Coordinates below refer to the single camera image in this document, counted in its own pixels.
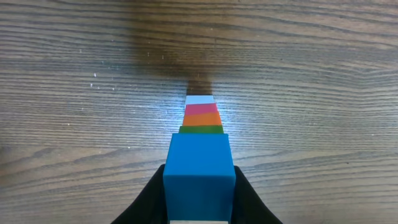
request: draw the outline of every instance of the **tabletop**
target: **tabletop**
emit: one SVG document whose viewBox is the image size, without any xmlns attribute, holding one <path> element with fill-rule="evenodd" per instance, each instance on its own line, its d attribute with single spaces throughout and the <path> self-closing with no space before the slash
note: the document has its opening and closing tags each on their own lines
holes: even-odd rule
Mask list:
<svg viewBox="0 0 398 224">
<path fill-rule="evenodd" d="M 110 223 L 213 94 L 285 224 L 398 219 L 394 1 L 0 0 L 0 223 Z"/>
</svg>

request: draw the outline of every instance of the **wooden table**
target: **wooden table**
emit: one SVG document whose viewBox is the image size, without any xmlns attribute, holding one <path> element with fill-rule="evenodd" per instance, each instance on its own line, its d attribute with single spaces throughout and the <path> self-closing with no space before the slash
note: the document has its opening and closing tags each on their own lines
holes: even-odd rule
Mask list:
<svg viewBox="0 0 398 224">
<path fill-rule="evenodd" d="M 352 2 L 0 0 L 0 223 L 110 223 L 188 84 L 284 223 L 397 223 L 398 4 Z"/>
</svg>

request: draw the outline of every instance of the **blue cube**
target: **blue cube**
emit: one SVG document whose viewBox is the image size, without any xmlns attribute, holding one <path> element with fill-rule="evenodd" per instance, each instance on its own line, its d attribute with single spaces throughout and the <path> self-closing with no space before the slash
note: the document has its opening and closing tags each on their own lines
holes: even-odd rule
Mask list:
<svg viewBox="0 0 398 224">
<path fill-rule="evenodd" d="M 169 220 L 230 221 L 235 180 L 227 134 L 173 134 L 163 173 Z"/>
</svg>

